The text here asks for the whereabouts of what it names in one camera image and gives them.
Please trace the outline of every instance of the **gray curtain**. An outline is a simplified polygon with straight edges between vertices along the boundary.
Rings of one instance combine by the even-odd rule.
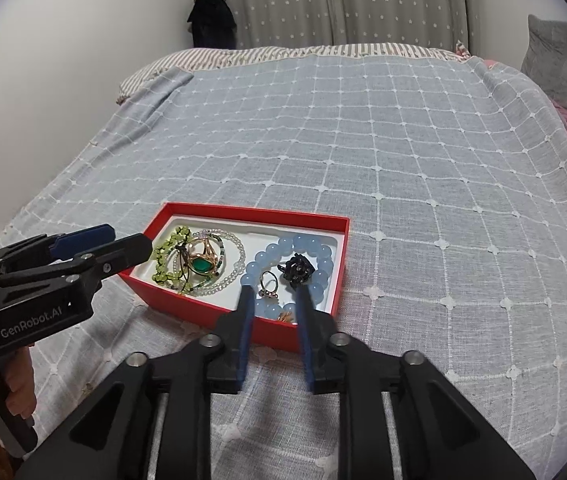
[[[459,40],[475,47],[473,0],[227,1],[240,48],[391,41],[454,50]]]

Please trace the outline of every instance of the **logo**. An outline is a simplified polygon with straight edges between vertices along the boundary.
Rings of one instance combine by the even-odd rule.
[[[61,316],[61,314],[62,314],[61,307],[58,306],[56,308],[53,308],[51,311],[44,312],[38,317],[31,317],[30,319],[25,319],[23,321],[20,321],[14,326],[11,326],[10,328],[2,328],[1,337],[4,338],[10,337],[19,334],[21,332],[25,332],[28,329],[34,328],[36,326],[39,326],[40,324],[51,321],[55,317]]]

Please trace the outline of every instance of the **box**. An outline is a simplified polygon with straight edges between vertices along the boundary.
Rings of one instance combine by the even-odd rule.
[[[144,234],[153,240],[153,246],[157,247],[169,237],[176,226],[181,225],[188,226],[193,232],[217,228],[234,233],[245,247],[246,264],[254,260],[258,251],[265,250],[269,243],[276,243],[284,234],[321,236],[332,249],[335,266],[324,300],[317,308],[331,316],[336,315],[345,271],[350,219],[271,209],[170,202],[161,208]],[[227,265],[231,266],[238,259],[239,251],[229,240],[225,240],[224,245]],[[284,262],[289,257],[284,256],[281,261]],[[314,258],[308,259],[315,264]],[[218,316],[236,309],[241,288],[239,280],[244,272],[220,292],[211,296],[193,297],[179,294],[153,282],[151,277],[155,268],[156,261],[149,260],[120,274],[123,281],[152,308],[208,328],[215,326]],[[280,275],[276,267],[272,270]],[[292,289],[286,282],[279,280],[278,292],[281,306],[294,301]],[[296,324],[255,317],[252,341],[285,351],[299,351]]]

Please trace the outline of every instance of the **blue beaded bracelet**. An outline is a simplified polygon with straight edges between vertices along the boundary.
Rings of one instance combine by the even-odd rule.
[[[315,305],[321,303],[335,264],[332,262],[332,249],[313,235],[284,236],[279,238],[279,243],[269,244],[265,251],[255,254],[253,262],[246,265],[246,273],[241,276],[241,285],[256,288],[263,272],[279,264],[283,256],[290,256],[293,250],[295,253],[307,253],[308,256],[317,259],[317,270],[312,273],[308,290],[313,303]],[[280,307],[278,303],[259,299],[254,306],[254,313],[259,317],[278,319],[283,312],[290,312],[294,317],[294,303],[286,303]]]

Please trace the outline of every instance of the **bed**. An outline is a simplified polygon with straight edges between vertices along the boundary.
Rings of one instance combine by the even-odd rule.
[[[166,201],[349,216],[339,328],[379,351],[423,351],[551,478],[567,460],[564,124],[503,64],[359,54],[138,78],[0,244],[100,222],[133,234]],[[32,349],[42,438],[132,351],[202,333],[118,278],[93,305]],[[244,391],[212,410],[213,478],[336,478],[338,401],[305,392],[296,355],[253,347]],[[392,431],[391,445],[400,475]]]

